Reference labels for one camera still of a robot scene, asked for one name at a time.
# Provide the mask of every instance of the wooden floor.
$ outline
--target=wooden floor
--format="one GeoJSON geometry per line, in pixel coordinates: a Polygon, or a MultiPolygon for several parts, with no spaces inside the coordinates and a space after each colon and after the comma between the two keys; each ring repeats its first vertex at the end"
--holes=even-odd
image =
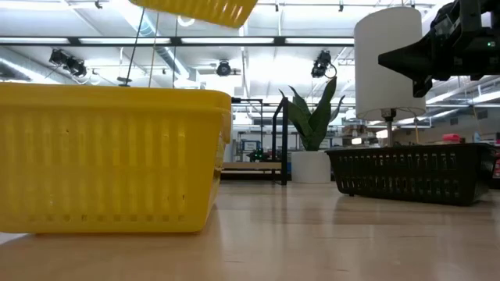
{"type": "Polygon", "coordinates": [[[225,183],[197,235],[0,234],[0,280],[500,280],[500,193],[469,208],[225,183]]]}

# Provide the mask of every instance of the potted plant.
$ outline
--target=potted plant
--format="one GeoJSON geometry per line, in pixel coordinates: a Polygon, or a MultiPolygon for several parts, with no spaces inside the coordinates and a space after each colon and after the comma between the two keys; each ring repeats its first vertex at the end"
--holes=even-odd
{"type": "Polygon", "coordinates": [[[294,124],[300,135],[305,151],[291,154],[291,179],[296,183],[329,183],[330,159],[319,151],[320,145],[327,135],[328,124],[338,116],[343,96],[337,108],[331,111],[331,99],[337,88],[337,77],[328,81],[318,107],[313,112],[305,100],[294,92],[293,102],[288,102],[288,118],[294,124]]]}

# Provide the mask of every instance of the fluorescent light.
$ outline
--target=fluorescent light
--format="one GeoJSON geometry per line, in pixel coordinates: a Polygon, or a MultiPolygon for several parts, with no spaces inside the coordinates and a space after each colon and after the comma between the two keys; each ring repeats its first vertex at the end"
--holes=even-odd
{"type": "Polygon", "coordinates": [[[361,144],[362,142],[363,141],[359,137],[351,140],[351,144],[354,144],[354,145],[361,144]]]}
{"type": "MultiPolygon", "coordinates": [[[[81,44],[135,44],[135,38],[81,38],[81,44]]],[[[137,44],[154,44],[155,38],[138,38],[137,44]]],[[[170,38],[156,38],[156,44],[169,44],[170,38]]]]}
{"type": "MultiPolygon", "coordinates": [[[[415,118],[408,118],[408,119],[399,120],[399,121],[398,121],[398,124],[402,124],[402,125],[412,124],[414,119],[415,119],[415,118]]],[[[419,121],[422,121],[422,120],[427,119],[427,117],[417,117],[417,119],[418,119],[419,121]]]]}
{"type": "Polygon", "coordinates": [[[354,38],[286,38],[286,44],[354,44],[354,38]]]}
{"type": "Polygon", "coordinates": [[[427,105],[427,108],[468,108],[468,105],[427,105]]]}
{"type": "Polygon", "coordinates": [[[493,92],[490,94],[482,94],[479,97],[475,97],[472,100],[469,101],[470,104],[476,104],[480,102],[485,102],[485,101],[491,101],[494,99],[500,98],[500,91],[493,92]]]}
{"type": "Polygon", "coordinates": [[[184,44],[272,44],[274,38],[265,37],[208,37],[181,38],[184,44]]]}
{"type": "Polygon", "coordinates": [[[0,37],[0,43],[42,43],[42,44],[69,44],[67,38],[56,37],[0,37]]]}
{"type": "Polygon", "coordinates": [[[453,109],[453,110],[448,110],[446,112],[441,112],[441,113],[438,113],[436,114],[435,116],[432,116],[432,118],[440,118],[440,117],[445,117],[449,114],[452,114],[453,112],[457,112],[458,109],[453,109]]]}
{"type": "Polygon", "coordinates": [[[67,9],[95,9],[93,2],[64,4],[62,2],[0,1],[0,9],[22,9],[32,11],[61,11],[67,9]]]}
{"type": "Polygon", "coordinates": [[[500,108],[500,104],[482,104],[482,105],[475,105],[477,108],[500,108]]]}
{"type": "Polygon", "coordinates": [[[447,94],[440,94],[436,97],[433,97],[433,98],[430,98],[429,100],[426,101],[426,103],[428,105],[430,104],[433,104],[433,103],[436,103],[436,102],[440,102],[440,101],[444,101],[446,98],[449,98],[451,97],[453,94],[451,93],[447,93],[447,94]]]}

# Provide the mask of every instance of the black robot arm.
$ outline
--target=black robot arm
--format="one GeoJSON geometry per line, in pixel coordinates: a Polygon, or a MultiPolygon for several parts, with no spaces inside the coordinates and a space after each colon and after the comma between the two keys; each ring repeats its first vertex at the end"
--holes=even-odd
{"type": "Polygon", "coordinates": [[[444,5],[418,42],[379,55],[378,62],[413,80],[413,96],[421,98],[432,80],[451,76],[500,74],[500,0],[455,0],[444,5]],[[491,27],[481,15],[491,12],[491,27]]]}

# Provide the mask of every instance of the white planter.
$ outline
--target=white planter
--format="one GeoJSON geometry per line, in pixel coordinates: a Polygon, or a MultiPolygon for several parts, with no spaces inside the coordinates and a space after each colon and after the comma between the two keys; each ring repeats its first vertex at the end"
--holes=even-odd
{"type": "Polygon", "coordinates": [[[291,181],[294,183],[329,183],[330,158],[323,151],[291,154],[291,181]]]}

